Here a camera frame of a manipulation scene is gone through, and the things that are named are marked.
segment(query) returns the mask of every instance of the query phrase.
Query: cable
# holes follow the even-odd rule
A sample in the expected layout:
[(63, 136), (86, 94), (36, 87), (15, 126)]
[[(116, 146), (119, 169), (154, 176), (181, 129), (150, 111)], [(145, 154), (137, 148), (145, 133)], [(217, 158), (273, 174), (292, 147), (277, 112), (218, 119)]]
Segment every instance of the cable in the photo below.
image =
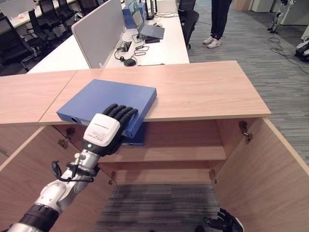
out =
[[(139, 39), (141, 39), (141, 41), (136, 41), (136, 40), (134, 39), (134, 36), (136, 36), (136, 37), (139, 36)], [(136, 60), (136, 63), (137, 63), (138, 61), (137, 61), (137, 59), (136, 59), (135, 56), (139, 57), (139, 56), (144, 56), (144, 55), (146, 55), (146, 52), (149, 50), (149, 46), (144, 46), (144, 45), (145, 45), (145, 39), (144, 39), (144, 36), (143, 36), (143, 35), (139, 35), (139, 34), (132, 35), (132, 39), (133, 39), (133, 41), (134, 41), (136, 44), (141, 43), (141, 42), (143, 43), (143, 44), (141, 44), (141, 45), (135, 47), (135, 49), (134, 49), (134, 54), (131, 56), (131, 58), (135, 59), (135, 60)]]
[(297, 65), (300, 70), (306, 74), (309, 74), (309, 72), (306, 72), (305, 70), (302, 69), (302, 67), (299, 65), (299, 64), (296, 64), (292, 61), (290, 61), (291, 59), (294, 59), (294, 58), (291, 58), (289, 56), (292, 56), (292, 55), (286, 55), (285, 52), (284, 52), (284, 49), (283, 47), (281, 46), (281, 42), (280, 42), (280, 39), (279, 38), (276, 38), (275, 35), (273, 35), (273, 37), (270, 37), (267, 39), (267, 41), (271, 42), (271, 43), (274, 43), (276, 44), (279, 48), (277, 47), (271, 47), (269, 50), (274, 52), (274, 53), (277, 53), (281, 56), (283, 56), (284, 58), (286, 58), (290, 63), (294, 64), (294, 65)]
[(157, 13), (155, 15), (155, 17), (160, 17), (160, 18), (173, 18), (173, 17), (178, 17), (178, 12), (167, 12), (167, 13)]
[(204, 22), (197, 22), (197, 23), (202, 23), (202, 24), (206, 24), (206, 25), (211, 26), (211, 24), (210, 24), (210, 23), (204, 23)]
[(116, 49), (116, 51), (115, 51), (115, 53), (114, 53), (114, 57), (115, 57), (117, 60), (120, 60), (121, 62), (123, 62), (123, 61), (125, 60), (125, 58), (124, 58), (123, 56), (121, 56), (120, 58), (118, 58), (118, 57), (116, 56), (116, 53), (117, 53), (118, 51), (122, 50), (122, 49), (124, 49), (124, 47), (119, 47), (119, 48)]
[(62, 171), (58, 165), (59, 161), (58, 160), (54, 160), (52, 161), (52, 171), (53, 171), (53, 174), (54, 176), (62, 181), (62, 182), (71, 182), (71, 181), (75, 181), (75, 182), (93, 182), (94, 179), (93, 178), (90, 178), (89, 180), (73, 180), (71, 177), (67, 178), (67, 179), (64, 179), (64, 178), (61, 178), (62, 176)]

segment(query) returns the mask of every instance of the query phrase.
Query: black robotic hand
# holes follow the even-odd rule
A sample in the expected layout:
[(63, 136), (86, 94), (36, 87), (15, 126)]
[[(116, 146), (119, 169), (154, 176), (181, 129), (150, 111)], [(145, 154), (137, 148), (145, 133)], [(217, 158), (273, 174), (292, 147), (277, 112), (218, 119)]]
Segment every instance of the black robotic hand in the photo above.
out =
[(124, 139), (124, 128), (137, 112), (132, 107), (112, 104), (102, 114), (96, 114), (84, 133), (83, 149), (102, 157), (115, 153)]
[(218, 212), (218, 219), (208, 217), (204, 217), (203, 219), (206, 225), (222, 230), (223, 232), (244, 232), (242, 224), (234, 216), (221, 208), (220, 212)]

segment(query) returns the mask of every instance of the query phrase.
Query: blue box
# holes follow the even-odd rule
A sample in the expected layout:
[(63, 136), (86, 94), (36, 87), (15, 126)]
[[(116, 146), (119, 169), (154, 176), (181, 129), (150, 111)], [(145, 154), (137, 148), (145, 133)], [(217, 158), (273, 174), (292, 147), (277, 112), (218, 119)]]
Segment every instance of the blue box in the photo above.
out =
[(131, 106), (138, 109), (129, 121), (123, 135), (133, 138), (156, 99), (153, 87), (136, 86), (118, 82), (92, 80), (58, 111), (58, 116), (68, 122), (88, 126), (96, 113), (109, 105)]
[[(140, 9), (141, 17), (142, 17), (143, 21), (145, 22), (145, 20), (146, 20), (146, 11), (145, 11), (145, 3), (144, 2), (140, 2), (139, 3), (139, 9)], [(124, 9), (122, 9), (122, 13), (124, 15), (124, 20), (125, 20), (126, 28), (127, 29), (136, 28), (136, 25), (134, 23), (133, 17), (131, 15), (131, 12), (130, 12), (128, 6), (126, 6)]]

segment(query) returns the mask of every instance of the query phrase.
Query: robotic arm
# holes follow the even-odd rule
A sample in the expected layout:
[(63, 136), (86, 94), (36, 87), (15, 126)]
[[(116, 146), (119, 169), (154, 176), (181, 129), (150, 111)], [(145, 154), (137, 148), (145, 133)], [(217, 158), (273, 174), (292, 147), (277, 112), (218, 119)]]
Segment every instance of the robotic arm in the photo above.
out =
[(58, 161), (52, 162), (57, 180), (46, 185), (33, 206), (9, 232), (48, 232), (74, 198), (87, 187), (99, 172), (98, 159), (115, 153), (120, 147), (122, 132), (138, 110), (112, 104), (96, 114), (83, 137), (83, 150), (75, 154), (62, 174)]

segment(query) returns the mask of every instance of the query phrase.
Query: white sneaker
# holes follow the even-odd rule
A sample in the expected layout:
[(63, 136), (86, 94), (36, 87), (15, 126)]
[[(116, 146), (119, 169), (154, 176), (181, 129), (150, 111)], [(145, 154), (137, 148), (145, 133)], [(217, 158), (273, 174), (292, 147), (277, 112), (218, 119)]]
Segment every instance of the white sneaker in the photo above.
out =
[(207, 46), (207, 48), (214, 48), (220, 46), (220, 40), (213, 39), (212, 43)]
[(203, 41), (203, 44), (210, 44), (210, 43), (212, 43), (213, 40), (214, 40), (214, 38), (210, 36), (208, 39)]

